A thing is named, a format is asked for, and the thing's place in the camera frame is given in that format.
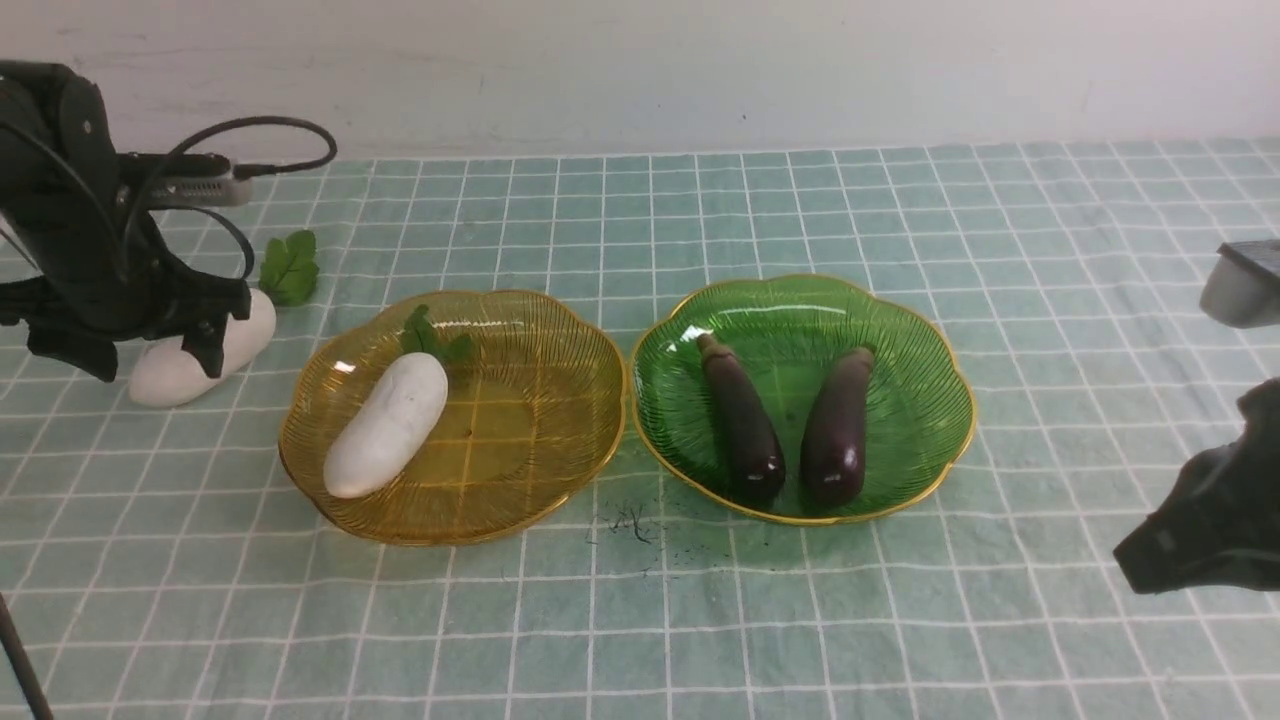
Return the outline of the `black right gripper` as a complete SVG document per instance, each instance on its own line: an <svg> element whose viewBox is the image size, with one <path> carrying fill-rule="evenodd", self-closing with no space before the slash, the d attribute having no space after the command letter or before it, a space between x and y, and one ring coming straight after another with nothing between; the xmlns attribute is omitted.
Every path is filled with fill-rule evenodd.
<svg viewBox="0 0 1280 720"><path fill-rule="evenodd" d="M1165 501L1115 547L1135 593L1277 591L1277 379L1249 389L1236 406L1245 421L1240 437L1192 456Z"/></svg>

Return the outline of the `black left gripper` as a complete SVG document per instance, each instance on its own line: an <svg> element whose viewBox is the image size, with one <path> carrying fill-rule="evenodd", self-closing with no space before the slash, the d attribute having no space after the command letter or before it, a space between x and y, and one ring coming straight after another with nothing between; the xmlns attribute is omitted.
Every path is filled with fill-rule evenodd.
<svg viewBox="0 0 1280 720"><path fill-rule="evenodd" d="M3 323L29 324L35 356L104 383L119 369L111 341L174 334L207 378L223 378L250 287L168 250L122 179L99 87L61 64L5 60L1 101L3 219L37 272L3 284Z"/></svg>

